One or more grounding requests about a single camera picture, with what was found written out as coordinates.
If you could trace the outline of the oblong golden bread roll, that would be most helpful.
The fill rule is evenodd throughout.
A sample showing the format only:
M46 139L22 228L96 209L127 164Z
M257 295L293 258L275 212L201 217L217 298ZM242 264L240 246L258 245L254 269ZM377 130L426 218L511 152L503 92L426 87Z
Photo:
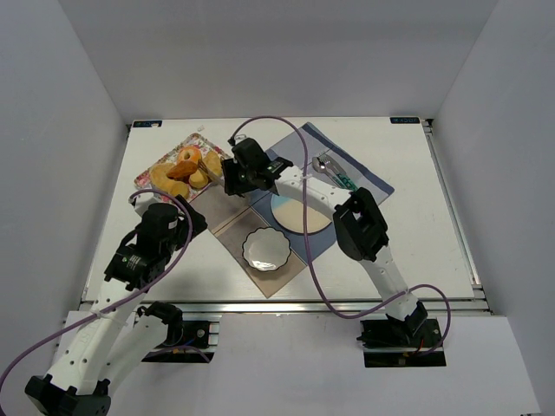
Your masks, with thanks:
M216 177L222 176L222 165L219 155L215 151L209 151L203 158L206 168L212 172Z

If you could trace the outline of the small round bun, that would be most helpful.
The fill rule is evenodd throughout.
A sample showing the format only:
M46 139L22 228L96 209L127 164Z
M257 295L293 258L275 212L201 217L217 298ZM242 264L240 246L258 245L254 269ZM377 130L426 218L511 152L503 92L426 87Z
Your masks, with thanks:
M209 183L209 178L206 175L206 173L201 169L198 169L197 171L192 173L188 178L188 184L193 189L196 189L196 190L200 190L204 188L205 186L208 185L208 183Z

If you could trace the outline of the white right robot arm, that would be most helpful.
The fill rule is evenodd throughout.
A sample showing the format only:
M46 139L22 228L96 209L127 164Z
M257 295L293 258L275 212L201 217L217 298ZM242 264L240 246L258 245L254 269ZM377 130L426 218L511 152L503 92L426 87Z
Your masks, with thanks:
M306 176L287 159L270 159L252 138L230 139L229 143L233 157L222 162L225 193L269 191L306 204L330 219L343 254L366 270L387 303L385 313L394 333L406 339L415 337L428 312L410 293L395 265L388 226L372 193L365 188L349 191Z

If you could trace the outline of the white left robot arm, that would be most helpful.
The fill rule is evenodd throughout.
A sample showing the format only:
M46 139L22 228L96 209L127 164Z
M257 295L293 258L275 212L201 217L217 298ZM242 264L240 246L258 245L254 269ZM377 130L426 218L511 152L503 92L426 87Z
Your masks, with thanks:
M91 321L78 326L75 337L44 376L29 379L25 393L44 415L105 415L116 388L154 348L177 341L182 314L170 303L145 308L136 326L120 333L147 287L168 268L188 238L206 230L203 215L188 203L184 211L153 203L119 244L90 310Z

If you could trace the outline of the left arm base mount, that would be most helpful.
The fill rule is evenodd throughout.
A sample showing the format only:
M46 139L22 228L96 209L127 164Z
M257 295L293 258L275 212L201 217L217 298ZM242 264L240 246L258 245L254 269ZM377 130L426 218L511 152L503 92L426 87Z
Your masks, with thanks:
M219 322L215 319L166 311L172 321L165 326L166 339L143 359L147 363L209 363L218 345Z

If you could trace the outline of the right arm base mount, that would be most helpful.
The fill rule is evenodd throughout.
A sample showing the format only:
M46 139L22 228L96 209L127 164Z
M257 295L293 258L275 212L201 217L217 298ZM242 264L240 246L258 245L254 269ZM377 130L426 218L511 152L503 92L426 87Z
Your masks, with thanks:
M436 319L427 319L414 337L396 334L387 320L361 321L362 344L366 368L445 367L447 360L442 333Z

